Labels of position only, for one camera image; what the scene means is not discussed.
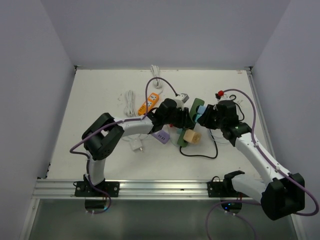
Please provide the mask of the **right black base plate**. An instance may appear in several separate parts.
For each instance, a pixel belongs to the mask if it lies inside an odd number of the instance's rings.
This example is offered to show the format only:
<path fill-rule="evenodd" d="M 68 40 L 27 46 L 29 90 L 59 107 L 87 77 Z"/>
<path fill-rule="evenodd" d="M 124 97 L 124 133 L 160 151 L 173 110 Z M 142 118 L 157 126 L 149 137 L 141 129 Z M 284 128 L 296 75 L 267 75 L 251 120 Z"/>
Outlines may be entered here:
<path fill-rule="evenodd" d="M 248 196 L 242 192 L 227 189 L 222 181 L 208 181 L 206 185 L 209 198 L 248 198 Z"/>

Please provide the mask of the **green power strip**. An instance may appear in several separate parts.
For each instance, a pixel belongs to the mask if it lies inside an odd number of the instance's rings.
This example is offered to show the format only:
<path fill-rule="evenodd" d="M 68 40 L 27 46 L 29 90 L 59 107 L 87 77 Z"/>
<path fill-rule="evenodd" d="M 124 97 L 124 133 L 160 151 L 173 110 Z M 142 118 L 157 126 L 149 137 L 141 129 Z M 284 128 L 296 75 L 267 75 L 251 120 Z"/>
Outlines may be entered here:
<path fill-rule="evenodd" d="M 200 99 L 200 98 L 195 98 L 193 101 L 193 104 L 191 106 L 191 109 L 189 110 L 189 115 L 191 117 L 191 119 L 193 119 L 193 116 L 197 114 L 197 107 L 198 106 L 203 106 L 205 104 L 205 101 Z M 187 129 L 182 129 L 181 133 L 179 135 L 179 138 L 177 140 L 177 145 L 179 147 L 183 147 L 185 148 L 189 143 L 187 141 L 184 140 L 184 135 L 186 133 Z"/>

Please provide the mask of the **light blue charger plug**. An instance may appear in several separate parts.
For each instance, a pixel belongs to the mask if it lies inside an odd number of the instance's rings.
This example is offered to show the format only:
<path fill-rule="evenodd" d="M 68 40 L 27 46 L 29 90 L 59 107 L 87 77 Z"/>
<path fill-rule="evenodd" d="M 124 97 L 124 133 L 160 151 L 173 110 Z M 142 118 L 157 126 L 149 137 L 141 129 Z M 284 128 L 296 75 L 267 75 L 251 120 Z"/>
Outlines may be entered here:
<path fill-rule="evenodd" d="M 196 109 L 197 114 L 202 115 L 206 111 L 206 108 L 204 105 L 199 105 Z"/>

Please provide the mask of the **white charger plug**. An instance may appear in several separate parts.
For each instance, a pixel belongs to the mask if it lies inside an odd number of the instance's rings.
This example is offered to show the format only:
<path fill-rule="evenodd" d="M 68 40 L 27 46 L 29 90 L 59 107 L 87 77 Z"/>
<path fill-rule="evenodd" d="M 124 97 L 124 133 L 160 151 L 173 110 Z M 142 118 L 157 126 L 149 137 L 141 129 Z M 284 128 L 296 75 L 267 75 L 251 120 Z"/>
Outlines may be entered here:
<path fill-rule="evenodd" d="M 129 144 L 130 144 L 130 148 L 133 152 L 142 152 L 143 151 L 143 144 L 139 138 L 130 140 Z"/>

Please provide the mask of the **purple power strip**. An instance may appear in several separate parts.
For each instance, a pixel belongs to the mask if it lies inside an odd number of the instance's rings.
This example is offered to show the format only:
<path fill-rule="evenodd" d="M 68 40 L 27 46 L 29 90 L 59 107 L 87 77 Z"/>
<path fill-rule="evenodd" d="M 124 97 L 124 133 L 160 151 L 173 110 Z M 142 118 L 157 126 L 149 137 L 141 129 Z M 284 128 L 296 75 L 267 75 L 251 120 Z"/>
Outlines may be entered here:
<path fill-rule="evenodd" d="M 164 130 L 155 132 L 153 136 L 164 145 L 170 140 L 170 134 Z"/>

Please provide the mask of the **beige cube adapter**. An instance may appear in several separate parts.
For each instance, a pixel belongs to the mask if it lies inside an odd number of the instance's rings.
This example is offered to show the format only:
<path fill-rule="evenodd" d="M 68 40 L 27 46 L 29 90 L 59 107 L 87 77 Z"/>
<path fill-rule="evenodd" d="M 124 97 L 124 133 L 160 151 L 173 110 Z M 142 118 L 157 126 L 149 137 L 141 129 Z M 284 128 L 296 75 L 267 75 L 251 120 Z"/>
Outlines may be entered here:
<path fill-rule="evenodd" d="M 202 134 L 194 131 L 193 129 L 187 129 L 184 133 L 183 140 L 189 144 L 198 144 L 201 141 Z"/>

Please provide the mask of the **orange power strip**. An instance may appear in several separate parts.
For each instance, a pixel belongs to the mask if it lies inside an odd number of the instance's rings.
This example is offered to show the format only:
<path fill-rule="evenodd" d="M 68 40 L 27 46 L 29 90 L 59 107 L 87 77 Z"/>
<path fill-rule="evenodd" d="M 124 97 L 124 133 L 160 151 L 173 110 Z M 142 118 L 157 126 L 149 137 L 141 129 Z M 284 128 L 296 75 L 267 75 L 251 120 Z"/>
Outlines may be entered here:
<path fill-rule="evenodd" d="M 155 93 L 155 92 L 152 92 L 148 98 L 147 98 L 147 104 L 146 102 L 144 102 L 141 107 L 138 109 L 137 113 L 139 116 L 142 116 L 146 113 L 146 110 L 151 110 L 152 108 L 155 107 L 155 105 L 158 103 L 160 99 L 160 96 Z"/>

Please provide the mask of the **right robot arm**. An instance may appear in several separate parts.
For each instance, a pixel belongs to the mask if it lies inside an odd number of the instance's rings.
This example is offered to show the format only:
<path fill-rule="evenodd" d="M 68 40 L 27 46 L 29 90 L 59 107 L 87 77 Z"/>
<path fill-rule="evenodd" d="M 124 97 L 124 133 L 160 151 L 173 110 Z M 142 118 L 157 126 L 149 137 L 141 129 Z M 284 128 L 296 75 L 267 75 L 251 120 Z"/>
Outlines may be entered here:
<path fill-rule="evenodd" d="M 261 181 L 245 175 L 241 170 L 225 174 L 223 192 L 227 196 L 243 193 L 260 203 L 271 220 L 278 220 L 305 208 L 304 178 L 292 174 L 259 145 L 252 128 L 239 120 L 237 106 L 231 100 L 215 105 L 200 105 L 194 120 L 210 130 L 220 130 L 223 137 L 240 151 L 255 168 Z"/>

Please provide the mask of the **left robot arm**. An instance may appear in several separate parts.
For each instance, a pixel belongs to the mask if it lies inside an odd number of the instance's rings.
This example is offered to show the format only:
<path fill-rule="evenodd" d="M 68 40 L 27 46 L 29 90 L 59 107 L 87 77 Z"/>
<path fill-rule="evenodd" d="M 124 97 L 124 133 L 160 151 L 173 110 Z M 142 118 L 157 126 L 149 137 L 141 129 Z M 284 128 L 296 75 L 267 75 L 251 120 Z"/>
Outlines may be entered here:
<path fill-rule="evenodd" d="M 195 126 L 194 119 L 202 100 L 195 100 L 191 108 L 184 107 L 178 100 L 166 98 L 158 107 L 146 115 L 117 119 L 109 113 L 102 114 L 82 135 L 80 144 L 84 146 L 88 160 L 82 181 L 74 183 L 75 196 L 117 197 L 120 184 L 106 181 L 104 167 L 106 158 L 111 155 L 123 137 L 151 135 L 162 130 L 165 125 L 188 130 Z"/>

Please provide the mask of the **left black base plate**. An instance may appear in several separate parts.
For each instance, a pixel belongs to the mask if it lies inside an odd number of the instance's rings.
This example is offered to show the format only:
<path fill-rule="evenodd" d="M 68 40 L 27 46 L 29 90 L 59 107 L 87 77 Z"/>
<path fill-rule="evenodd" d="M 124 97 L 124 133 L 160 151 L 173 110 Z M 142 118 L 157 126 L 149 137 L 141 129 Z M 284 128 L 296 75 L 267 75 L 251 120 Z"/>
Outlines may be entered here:
<path fill-rule="evenodd" d="M 73 182 L 75 187 L 74 196 L 84 198 L 106 197 L 117 198 L 120 191 L 118 181 L 102 181 L 95 187 L 92 187 L 87 180 Z"/>

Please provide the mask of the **dark teal charger plug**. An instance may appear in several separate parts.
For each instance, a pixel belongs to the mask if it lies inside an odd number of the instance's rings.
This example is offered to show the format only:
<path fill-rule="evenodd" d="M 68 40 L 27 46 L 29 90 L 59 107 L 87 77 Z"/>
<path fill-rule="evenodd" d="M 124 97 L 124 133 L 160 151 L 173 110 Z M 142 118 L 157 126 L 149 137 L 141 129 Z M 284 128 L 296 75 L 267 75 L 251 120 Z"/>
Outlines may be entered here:
<path fill-rule="evenodd" d="M 194 122 L 195 122 L 196 124 L 198 123 L 198 120 L 199 120 L 199 118 L 200 118 L 201 116 L 202 116 L 201 114 L 196 114 L 196 115 L 193 116 L 193 120 L 194 120 Z"/>

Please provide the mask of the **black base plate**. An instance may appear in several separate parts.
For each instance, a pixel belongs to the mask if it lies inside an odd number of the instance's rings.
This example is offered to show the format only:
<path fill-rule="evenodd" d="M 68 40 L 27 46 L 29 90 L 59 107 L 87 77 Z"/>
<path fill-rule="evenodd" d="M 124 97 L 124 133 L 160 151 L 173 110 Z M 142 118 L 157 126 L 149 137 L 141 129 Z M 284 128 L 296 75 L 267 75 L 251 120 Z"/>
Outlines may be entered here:
<path fill-rule="evenodd" d="M 87 180 L 73 182 L 75 187 L 74 196 L 84 198 L 106 197 L 117 198 L 120 191 L 118 181 L 102 181 L 95 187 L 92 187 Z"/>
<path fill-rule="evenodd" d="M 242 192 L 227 189 L 222 181 L 208 181 L 206 185 L 209 198 L 248 198 L 248 196 Z"/>

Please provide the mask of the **aluminium front rail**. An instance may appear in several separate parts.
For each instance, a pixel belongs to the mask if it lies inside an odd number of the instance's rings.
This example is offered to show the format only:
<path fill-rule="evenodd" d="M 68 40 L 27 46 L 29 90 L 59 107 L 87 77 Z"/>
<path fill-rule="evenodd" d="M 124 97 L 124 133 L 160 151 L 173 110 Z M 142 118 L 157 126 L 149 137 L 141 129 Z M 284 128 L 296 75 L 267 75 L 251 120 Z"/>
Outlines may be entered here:
<path fill-rule="evenodd" d="M 73 182 L 74 179 L 39 179 L 37 180 L 32 198 L 39 200 L 95 200 L 100 201 L 104 197 L 76 197 Z M 248 197 L 208 197 L 207 182 L 211 180 L 107 180 L 107 182 L 119 182 L 118 197 L 113 200 L 255 200 L 259 201 L 262 193 L 267 189 L 266 185 L 248 176 L 236 176 L 233 190 L 243 193 Z"/>

